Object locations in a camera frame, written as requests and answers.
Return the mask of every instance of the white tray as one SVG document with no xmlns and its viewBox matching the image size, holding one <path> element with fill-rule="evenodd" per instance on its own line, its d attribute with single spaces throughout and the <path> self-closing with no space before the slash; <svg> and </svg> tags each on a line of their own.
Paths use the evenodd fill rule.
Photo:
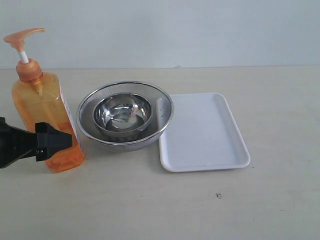
<svg viewBox="0 0 320 240">
<path fill-rule="evenodd" d="M 244 168 L 250 155 L 225 97 L 219 93 L 171 95 L 174 115 L 159 139 L 170 172 Z"/>
</svg>

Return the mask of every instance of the table surface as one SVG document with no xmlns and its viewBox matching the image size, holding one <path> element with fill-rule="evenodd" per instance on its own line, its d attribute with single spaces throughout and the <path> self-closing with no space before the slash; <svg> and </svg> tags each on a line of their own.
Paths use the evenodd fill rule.
<svg viewBox="0 0 320 240">
<path fill-rule="evenodd" d="M 171 173 L 160 164 L 157 142 L 115 153 L 81 134 L 80 167 L 51 173 L 31 157 L 0 170 L 1 239 L 319 239 L 320 66 L 50 72 L 73 116 L 86 94 L 122 80 L 169 94 L 221 93 L 251 162 Z M 0 115 L 24 128 L 11 98 L 17 74 L 0 76 Z"/>
</svg>

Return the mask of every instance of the stainless steel bowl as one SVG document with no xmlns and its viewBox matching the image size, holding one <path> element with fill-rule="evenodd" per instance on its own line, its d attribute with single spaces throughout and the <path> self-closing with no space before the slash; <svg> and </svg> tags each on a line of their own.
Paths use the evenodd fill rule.
<svg viewBox="0 0 320 240">
<path fill-rule="evenodd" d="M 133 141 L 110 141 L 98 130 L 93 120 L 96 106 L 107 97 L 120 93 L 142 96 L 151 105 L 150 125 Z M 87 95 L 79 104 L 76 121 L 83 134 L 97 144 L 108 150 L 123 152 L 139 150 L 157 141 L 170 123 L 173 114 L 172 99 L 159 87 L 139 81 L 122 81 L 102 86 Z"/>
<path fill-rule="evenodd" d="M 103 99 L 93 111 L 93 122 L 111 142 L 130 142 L 145 131 L 152 117 L 148 100 L 135 93 L 117 93 Z"/>
</svg>

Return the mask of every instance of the plastic bottle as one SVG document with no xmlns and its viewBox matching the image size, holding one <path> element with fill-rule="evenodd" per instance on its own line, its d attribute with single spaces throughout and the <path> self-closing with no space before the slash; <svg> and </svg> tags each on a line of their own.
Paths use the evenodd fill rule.
<svg viewBox="0 0 320 240">
<path fill-rule="evenodd" d="M 16 66 L 19 80 L 12 86 L 12 98 L 26 128 L 34 133 L 36 123 L 46 122 L 72 135 L 72 147 L 45 160 L 50 170 L 58 173 L 79 166 L 85 157 L 58 77 L 53 73 L 42 72 L 38 62 L 28 58 L 24 50 L 26 37 L 44 31 L 44 28 L 26 29 L 6 36 L 4 41 L 11 44 L 21 58 Z"/>
</svg>

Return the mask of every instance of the bowl rim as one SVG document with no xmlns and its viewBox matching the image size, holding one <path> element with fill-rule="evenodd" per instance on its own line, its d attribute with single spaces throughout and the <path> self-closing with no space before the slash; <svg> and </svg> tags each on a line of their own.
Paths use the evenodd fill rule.
<svg viewBox="0 0 320 240">
<path fill-rule="evenodd" d="M 138 139 L 138 140 L 135 140 L 135 141 L 129 141 L 129 142 L 113 142 L 113 141 L 105 141 L 105 140 L 101 140 L 101 139 L 98 139 L 92 135 L 90 135 L 81 125 L 80 123 L 80 110 L 82 108 L 82 106 L 84 105 L 84 103 L 88 100 L 89 97 L 91 97 L 93 94 L 95 94 L 96 92 L 104 89 L 104 88 L 107 88 L 107 87 L 111 87 L 111 86 L 114 86 L 114 85 L 119 85 L 119 84 L 142 84 L 142 85 L 147 85 L 147 86 L 150 86 L 150 87 L 153 87 L 155 89 L 157 89 L 158 91 L 160 91 L 161 93 L 163 93 L 164 96 L 166 96 L 166 98 L 169 100 L 170 102 L 170 105 L 171 105 L 171 113 L 170 113 L 170 116 L 168 118 L 168 120 L 166 121 L 166 123 L 160 128 L 158 129 L 156 132 L 154 132 L 153 134 L 149 135 L 149 136 L 146 136 L 144 138 L 141 138 L 141 139 Z M 137 144 L 137 143 L 141 143 L 141 142 L 144 142 L 144 141 L 147 141 L 151 138 L 153 138 L 154 136 L 158 135 L 159 133 L 163 132 L 167 126 L 169 125 L 169 123 L 171 122 L 172 118 L 173 118 L 173 115 L 174 115 L 174 111 L 175 111 L 175 107 L 174 107 L 174 102 L 172 101 L 170 95 L 168 93 L 166 93 L 163 89 L 161 89 L 160 87 L 156 86 L 156 85 L 153 85 L 151 83 L 147 83 L 147 82 L 143 82 L 143 81 L 130 81 L 130 80 L 125 80 L 125 81 L 117 81 L 117 82 L 113 82 L 113 83 L 110 83 L 110 84 L 106 84 L 106 85 L 103 85 L 97 89 L 95 89 L 94 91 L 92 91 L 91 93 L 89 93 L 88 95 L 86 95 L 82 101 L 80 102 L 77 110 L 76 110 L 76 124 L 78 125 L 79 129 L 81 130 L 81 132 L 88 138 L 92 139 L 92 140 L 95 140 L 99 143 L 102 143 L 102 144 L 105 144 L 105 145 L 111 145 L 111 146 L 128 146 L 128 145 L 133 145 L 133 144 Z"/>
<path fill-rule="evenodd" d="M 97 123 L 97 121 L 96 121 L 96 119 L 95 119 L 95 112 L 96 112 L 96 110 L 97 110 L 97 107 L 98 107 L 101 103 L 103 103 L 107 98 L 111 98 L 111 97 L 113 97 L 113 96 L 115 96 L 115 95 L 119 95 L 119 94 L 136 95 L 136 96 L 142 98 L 142 99 L 149 105 L 149 107 L 150 107 L 150 116 L 148 117 L 147 121 L 146 121 L 144 124 L 142 124 L 141 126 L 135 128 L 135 129 L 132 129 L 132 130 L 129 130 L 129 131 L 121 131 L 121 132 L 119 132 L 119 133 L 121 133 L 121 134 L 135 133 L 135 132 L 139 132 L 141 129 L 145 128 L 146 126 L 149 126 L 150 123 L 151 123 L 152 117 L 153 117 L 153 109 L 152 109 L 151 103 L 150 103 L 149 100 L 146 99 L 144 96 L 142 96 L 142 95 L 140 95 L 140 94 L 137 94 L 137 93 L 134 93 L 134 92 L 119 92 L 119 93 L 115 93 L 115 94 L 109 95 L 108 97 L 106 97 L 106 98 L 102 99 L 100 102 L 98 102 L 98 104 L 95 105 L 95 107 L 93 108 L 93 112 L 92 112 L 92 119 L 93 119 L 93 123 L 95 124 L 95 126 L 96 126 L 98 129 L 100 129 L 100 130 L 102 130 L 103 132 L 105 132 L 106 134 L 107 134 L 107 133 L 111 133 L 111 134 L 116 135 L 116 134 L 118 133 L 118 132 L 115 132 L 115 131 L 106 130 L 106 129 L 104 129 L 103 127 L 101 127 L 101 126 Z"/>
</svg>

